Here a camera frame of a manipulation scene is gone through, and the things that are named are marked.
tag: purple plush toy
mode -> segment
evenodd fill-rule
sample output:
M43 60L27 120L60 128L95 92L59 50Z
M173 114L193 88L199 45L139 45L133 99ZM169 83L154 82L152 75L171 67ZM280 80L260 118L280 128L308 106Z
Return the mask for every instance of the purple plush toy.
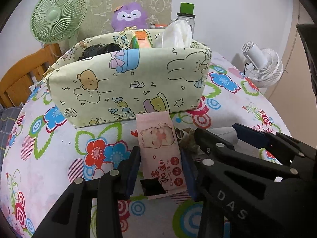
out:
M146 29L146 19L146 12L141 5L137 2L132 2L115 10L111 25L115 32L132 29Z

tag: orange package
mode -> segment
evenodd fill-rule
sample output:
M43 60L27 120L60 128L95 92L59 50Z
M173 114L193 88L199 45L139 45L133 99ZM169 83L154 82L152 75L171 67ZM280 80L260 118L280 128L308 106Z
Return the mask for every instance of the orange package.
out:
M142 113L136 117L144 179L157 178L166 191L148 199L186 191L180 149L169 112Z

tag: wooden chair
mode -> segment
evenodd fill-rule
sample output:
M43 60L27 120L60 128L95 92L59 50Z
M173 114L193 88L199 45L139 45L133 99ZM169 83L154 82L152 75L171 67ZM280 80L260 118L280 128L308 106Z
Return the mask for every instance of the wooden chair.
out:
M45 63L53 65L61 56L58 44L47 45L36 53L28 55L13 65L0 81L0 103L4 107L19 106L25 103L31 91L29 86L34 83L31 73L37 81L42 79L46 71Z

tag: floral tablecloth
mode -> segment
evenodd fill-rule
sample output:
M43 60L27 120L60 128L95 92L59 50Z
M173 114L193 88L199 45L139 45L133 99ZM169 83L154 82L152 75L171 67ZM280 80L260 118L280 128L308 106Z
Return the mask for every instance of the floral tablecloth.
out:
M173 113L178 128L227 127L241 123L259 131L289 131L254 84L213 52L209 77L196 110ZM103 119L92 119L102 123ZM21 237L31 237L47 212L76 178L99 178L129 157L138 145L136 121L74 129L52 102L45 84L23 107L5 151L1 209ZM275 162L266 150L259 157ZM187 192L149 201L137 180L128 201L119 201L123 237L196 237L202 204ZM96 237L96 201L91 237Z

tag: cartoon print storage box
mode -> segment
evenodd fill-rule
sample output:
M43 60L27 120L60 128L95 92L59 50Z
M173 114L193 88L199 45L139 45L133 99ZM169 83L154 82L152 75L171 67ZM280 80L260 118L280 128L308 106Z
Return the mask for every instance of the cartoon print storage box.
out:
M144 31L153 47L161 43L164 29ZM186 49L130 49L132 33L84 39L45 72L54 103L76 128L197 107L211 51L195 41ZM77 61L85 48L110 43L124 50Z

